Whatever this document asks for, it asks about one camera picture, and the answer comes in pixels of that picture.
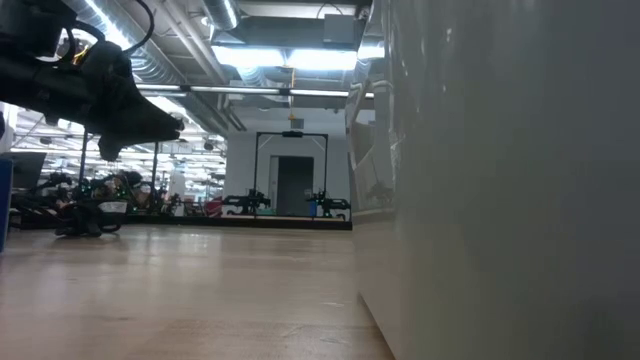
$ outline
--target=robotic arm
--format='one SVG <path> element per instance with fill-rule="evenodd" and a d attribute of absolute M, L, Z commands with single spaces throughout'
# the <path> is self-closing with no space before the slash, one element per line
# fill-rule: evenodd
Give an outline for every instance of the robotic arm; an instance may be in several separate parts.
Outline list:
<path fill-rule="evenodd" d="M 153 16 L 141 0 L 136 0 Z M 177 140 L 184 124 L 145 99 L 138 91 L 129 56 L 150 38 L 129 50 L 108 42 L 62 0 L 0 0 L 0 101 L 41 112 L 47 124 L 64 118 L 101 135 L 104 160 L 115 161 L 125 146 Z M 76 54 L 71 32 L 78 28 L 98 41 L 84 55 Z M 56 62 L 61 32 L 69 50 Z"/>

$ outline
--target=fluorescent light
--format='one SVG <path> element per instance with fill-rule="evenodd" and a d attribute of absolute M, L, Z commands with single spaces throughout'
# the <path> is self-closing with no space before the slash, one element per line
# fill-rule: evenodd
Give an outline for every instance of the fluorescent light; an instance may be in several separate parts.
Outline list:
<path fill-rule="evenodd" d="M 186 92 L 157 92 L 157 91 L 142 91 L 142 96 L 144 97 L 152 97 L 152 96 L 165 96 L 165 97 L 187 97 Z"/>
<path fill-rule="evenodd" d="M 136 86 L 141 91 L 180 91 L 180 85 L 136 84 Z"/>
<path fill-rule="evenodd" d="M 218 61 L 235 67 L 284 66 L 284 57 L 278 49 L 247 49 L 214 46 Z"/>
<path fill-rule="evenodd" d="M 303 70 L 353 70 L 358 56 L 354 51 L 294 50 L 288 66 Z"/>
<path fill-rule="evenodd" d="M 189 122 L 194 122 L 184 107 L 177 105 L 175 102 L 167 99 L 164 96 L 151 96 L 147 97 L 147 100 L 149 100 L 153 105 L 159 107 L 162 111 L 168 114 L 180 114 L 183 118 L 188 119 Z"/>
<path fill-rule="evenodd" d="M 354 51 L 336 50 L 294 50 L 286 62 L 279 49 L 214 46 L 213 51 L 221 64 L 246 68 L 286 65 L 302 70 L 353 70 L 358 59 Z"/>
<path fill-rule="evenodd" d="M 212 92 L 222 94 L 256 94 L 256 95 L 279 95 L 279 89 L 251 88 L 251 87 L 231 87 L 231 86 L 192 86 L 195 92 Z"/>
<path fill-rule="evenodd" d="M 107 31 L 104 32 L 104 35 L 108 41 L 119 45 L 123 49 L 128 49 L 132 46 L 129 40 L 118 30 L 111 19 L 109 19 L 107 14 L 105 14 L 93 0 L 85 0 L 85 2 L 98 15 L 100 20 L 107 25 Z"/>
<path fill-rule="evenodd" d="M 347 91 L 330 91 L 330 90 L 302 90 L 291 89 L 291 95 L 298 96 L 331 96 L 331 97 L 348 97 Z"/>
<path fill-rule="evenodd" d="M 384 48 L 377 46 L 361 46 L 358 50 L 358 59 L 384 59 Z"/>
<path fill-rule="evenodd" d="M 69 169 L 58 169 L 58 168 L 56 168 L 56 169 L 42 169 L 42 171 L 41 171 L 41 172 L 42 172 L 43 174 L 50 174 L 50 173 L 56 173 L 56 172 L 59 172 L 59 171 L 61 171 L 61 172 L 65 173 L 65 174 L 68 174 L 68 175 L 76 175 L 76 174 L 77 174 L 77 173 L 76 173 L 75 171 L 73 171 L 73 170 L 69 170 Z"/>

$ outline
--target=doorway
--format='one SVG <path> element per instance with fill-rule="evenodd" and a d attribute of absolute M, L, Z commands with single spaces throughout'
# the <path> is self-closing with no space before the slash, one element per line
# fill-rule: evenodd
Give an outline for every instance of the doorway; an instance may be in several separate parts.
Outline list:
<path fill-rule="evenodd" d="M 309 216 L 305 193 L 313 191 L 312 157 L 278 157 L 277 205 L 280 216 Z"/>

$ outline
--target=wooden floor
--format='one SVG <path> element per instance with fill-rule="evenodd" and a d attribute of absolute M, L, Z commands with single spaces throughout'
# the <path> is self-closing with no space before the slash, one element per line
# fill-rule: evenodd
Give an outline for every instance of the wooden floor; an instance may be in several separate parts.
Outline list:
<path fill-rule="evenodd" d="M 12 234 L 0 359 L 392 359 L 349 232 L 128 227 Z"/>

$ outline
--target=black frame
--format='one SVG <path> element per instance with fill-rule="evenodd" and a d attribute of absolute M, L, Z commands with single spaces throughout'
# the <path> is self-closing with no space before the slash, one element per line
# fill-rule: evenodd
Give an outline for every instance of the black frame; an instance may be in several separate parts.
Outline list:
<path fill-rule="evenodd" d="M 82 136 L 82 154 L 80 155 L 80 171 L 78 171 L 78 185 L 82 184 L 82 180 L 84 180 L 84 168 L 87 163 L 87 144 L 89 143 L 89 133 L 87 130 L 84 130 L 84 135 Z"/>
<path fill-rule="evenodd" d="M 256 190 L 258 187 L 258 152 L 260 150 L 260 137 L 262 135 L 280 135 L 282 137 L 291 137 L 291 138 L 304 138 L 311 136 L 319 136 L 324 138 L 324 187 L 323 190 L 327 191 L 327 169 L 328 169 L 328 159 L 329 159 L 329 134 L 315 134 L 315 133 L 295 133 L 296 136 L 287 136 L 288 132 L 257 132 L 256 133 L 256 152 L 253 159 L 253 189 Z"/>

